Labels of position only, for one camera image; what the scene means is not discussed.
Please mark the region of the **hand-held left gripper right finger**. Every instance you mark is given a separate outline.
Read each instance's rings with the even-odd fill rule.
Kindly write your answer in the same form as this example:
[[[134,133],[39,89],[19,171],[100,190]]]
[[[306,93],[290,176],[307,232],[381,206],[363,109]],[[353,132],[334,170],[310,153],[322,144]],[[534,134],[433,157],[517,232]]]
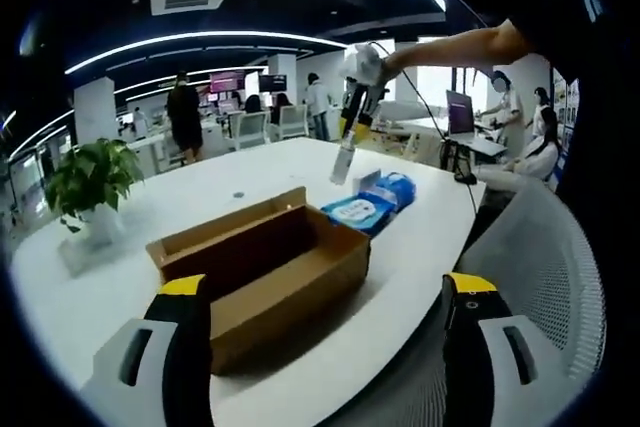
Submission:
[[[550,426],[558,349],[482,277],[443,276],[445,426]]]

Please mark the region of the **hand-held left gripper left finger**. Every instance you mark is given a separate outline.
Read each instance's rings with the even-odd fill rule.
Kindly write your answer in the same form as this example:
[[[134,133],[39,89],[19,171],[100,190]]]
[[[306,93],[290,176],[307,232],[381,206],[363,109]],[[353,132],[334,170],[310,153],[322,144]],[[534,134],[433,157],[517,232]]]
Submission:
[[[80,391],[104,426],[212,426],[204,274],[164,284],[94,355]]]

